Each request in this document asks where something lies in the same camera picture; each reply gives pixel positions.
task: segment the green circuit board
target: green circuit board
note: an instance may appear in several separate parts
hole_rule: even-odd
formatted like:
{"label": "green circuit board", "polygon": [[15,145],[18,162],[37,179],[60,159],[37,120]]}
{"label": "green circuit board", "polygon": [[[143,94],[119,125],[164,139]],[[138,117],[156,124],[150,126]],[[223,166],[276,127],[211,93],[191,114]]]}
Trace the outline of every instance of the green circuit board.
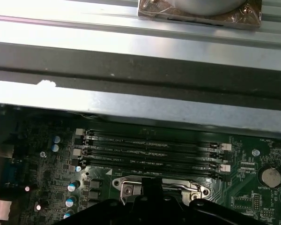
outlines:
{"label": "green circuit board", "polygon": [[[209,200],[270,225],[281,225],[281,144],[277,140],[89,120],[56,125],[42,119],[23,126],[28,131],[25,146],[29,156],[23,174],[37,182],[39,189],[29,196],[21,225],[63,219],[69,210],[65,201],[73,195],[77,198],[74,212],[108,198],[119,199],[120,191],[112,181],[129,175],[193,180],[211,190]],[[56,135],[63,141],[59,151],[53,152]],[[194,151],[194,144],[203,155],[187,165],[185,156]],[[74,153],[87,148],[92,148],[88,154]],[[47,153],[46,158],[40,158],[41,151]],[[79,172],[75,169],[78,160],[83,165]],[[75,180],[80,186],[69,192],[67,186]],[[49,206],[35,211],[35,202],[44,198]]]}

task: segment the screw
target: screw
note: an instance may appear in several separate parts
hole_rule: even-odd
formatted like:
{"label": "screw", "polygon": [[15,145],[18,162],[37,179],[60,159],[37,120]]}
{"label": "screw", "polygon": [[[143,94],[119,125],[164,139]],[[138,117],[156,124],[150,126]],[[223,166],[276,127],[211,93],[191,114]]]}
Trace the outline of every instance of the screw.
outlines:
{"label": "screw", "polygon": [[170,201],[170,200],[171,200],[171,197],[170,197],[170,196],[165,196],[165,197],[163,197],[163,199],[164,199],[165,201]]}
{"label": "screw", "polygon": [[39,156],[40,156],[41,158],[46,158],[47,154],[46,154],[46,152],[41,151],[41,152],[39,153]]}
{"label": "screw", "polygon": [[131,187],[126,187],[124,190],[124,193],[127,195],[127,194],[130,194],[131,191],[132,191]]}
{"label": "screw", "polygon": [[198,206],[203,206],[204,203],[203,203],[203,202],[197,202],[197,205],[198,205]]}
{"label": "screw", "polygon": [[203,195],[208,195],[208,194],[209,194],[209,191],[205,189],[205,190],[203,191]]}
{"label": "screw", "polygon": [[253,155],[253,156],[259,156],[259,155],[260,155],[260,151],[259,151],[258,149],[254,149],[254,150],[252,151],[252,155]]}
{"label": "screw", "polygon": [[146,197],[146,196],[143,196],[141,199],[140,199],[140,201],[143,201],[143,202],[145,202],[145,201],[147,201],[148,200],[148,198]]}
{"label": "screw", "polygon": [[245,6],[245,7],[243,8],[243,12],[244,12],[245,14],[248,14],[248,13],[251,13],[251,12],[252,12],[252,9],[251,9],[250,6]]}

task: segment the silver metal panel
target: silver metal panel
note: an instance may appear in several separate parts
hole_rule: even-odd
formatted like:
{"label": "silver metal panel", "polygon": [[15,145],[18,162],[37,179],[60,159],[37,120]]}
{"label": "silver metal panel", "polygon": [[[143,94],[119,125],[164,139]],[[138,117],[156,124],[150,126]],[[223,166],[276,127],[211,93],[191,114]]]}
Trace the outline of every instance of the silver metal panel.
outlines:
{"label": "silver metal panel", "polygon": [[281,134],[281,111],[73,90],[55,85],[50,81],[38,85],[0,81],[0,104],[199,124],[210,131],[225,126]]}
{"label": "silver metal panel", "polygon": [[0,200],[0,220],[8,220],[11,204],[12,202]]}
{"label": "silver metal panel", "polygon": [[262,11],[262,27],[246,31],[143,20],[136,7],[1,0],[0,19],[54,27],[0,21],[0,42],[281,71],[281,0],[265,0]]}
{"label": "silver metal panel", "polygon": [[281,71],[281,49],[261,49],[204,41],[0,21],[0,42]]}
{"label": "silver metal panel", "polygon": [[[105,3],[0,0],[0,42],[281,71],[281,0],[264,0],[257,31],[143,20],[136,1]],[[0,82],[0,103],[281,134],[281,111],[57,88],[52,82]]]}
{"label": "silver metal panel", "polygon": [[12,158],[14,153],[14,146],[11,144],[0,145],[0,157]]}

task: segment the capacitor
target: capacitor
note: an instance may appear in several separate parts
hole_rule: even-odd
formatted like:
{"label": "capacitor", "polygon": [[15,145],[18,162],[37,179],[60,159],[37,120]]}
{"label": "capacitor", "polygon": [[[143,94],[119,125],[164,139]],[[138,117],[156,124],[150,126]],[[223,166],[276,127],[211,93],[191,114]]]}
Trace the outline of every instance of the capacitor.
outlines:
{"label": "capacitor", "polygon": [[79,188],[80,186],[80,182],[78,180],[75,180],[74,182],[70,183],[67,186],[68,191],[73,192],[75,191],[77,188]]}
{"label": "capacitor", "polygon": [[41,200],[38,202],[38,204],[36,205],[36,209],[37,211],[40,211],[46,207],[49,206],[49,201],[48,200]]}
{"label": "capacitor", "polygon": [[47,157],[47,153],[46,153],[45,151],[41,151],[41,152],[39,153],[39,156],[40,156],[41,158],[46,158],[46,157]]}
{"label": "capacitor", "polygon": [[30,184],[25,187],[26,192],[34,191],[38,188],[37,184]]}
{"label": "capacitor", "polygon": [[76,172],[80,172],[81,170],[82,170],[81,166],[75,167],[75,171],[76,171]]}
{"label": "capacitor", "polygon": [[62,143],[62,139],[61,139],[60,136],[54,136],[54,137],[53,137],[53,142],[54,142],[55,144]]}
{"label": "capacitor", "polygon": [[58,146],[57,144],[54,144],[54,145],[51,146],[51,150],[52,150],[53,152],[58,152],[59,146]]}
{"label": "capacitor", "polygon": [[75,212],[73,210],[68,210],[65,214],[64,214],[64,219],[70,217],[71,215],[74,215]]}
{"label": "capacitor", "polygon": [[72,207],[73,205],[76,204],[76,202],[77,202],[77,198],[75,196],[70,196],[66,200],[66,206],[67,207]]}

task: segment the chip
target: chip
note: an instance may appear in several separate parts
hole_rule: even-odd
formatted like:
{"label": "chip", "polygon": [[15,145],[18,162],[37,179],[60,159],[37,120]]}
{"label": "chip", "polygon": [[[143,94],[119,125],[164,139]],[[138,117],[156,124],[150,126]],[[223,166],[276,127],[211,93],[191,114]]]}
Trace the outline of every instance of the chip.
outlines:
{"label": "chip", "polygon": [[98,189],[101,186],[101,182],[99,180],[91,180],[90,181],[90,187]]}
{"label": "chip", "polygon": [[56,199],[63,200],[64,199],[64,195],[62,193],[57,193],[56,194]]}
{"label": "chip", "polygon": [[37,170],[37,164],[29,164],[30,170]]}
{"label": "chip", "polygon": [[83,139],[81,139],[81,138],[75,138],[75,139],[74,139],[74,144],[76,144],[76,145],[83,145]]}
{"label": "chip", "polygon": [[43,223],[43,222],[46,221],[46,217],[45,216],[40,216],[38,220],[39,220],[39,222]]}
{"label": "chip", "polygon": [[87,206],[87,205],[88,205],[88,201],[82,201],[82,202],[81,202],[81,205],[82,205],[82,206]]}
{"label": "chip", "polygon": [[83,192],[82,192],[82,195],[88,196],[88,195],[89,195],[89,192],[88,192],[88,191],[83,191]]}
{"label": "chip", "polygon": [[45,172],[44,172],[44,178],[50,178],[51,177],[51,171],[48,171],[48,170],[46,170]]}
{"label": "chip", "polygon": [[85,181],[83,182],[83,184],[84,184],[84,186],[89,186],[89,185],[90,185],[90,181],[85,180]]}
{"label": "chip", "polygon": [[93,205],[96,205],[98,202],[94,202],[94,201],[89,201],[88,202],[88,207],[92,207]]}
{"label": "chip", "polygon": [[100,195],[100,192],[98,191],[90,191],[89,192],[89,198],[91,199],[99,199],[99,195]]}
{"label": "chip", "polygon": [[79,160],[78,159],[72,159],[71,165],[79,166]]}

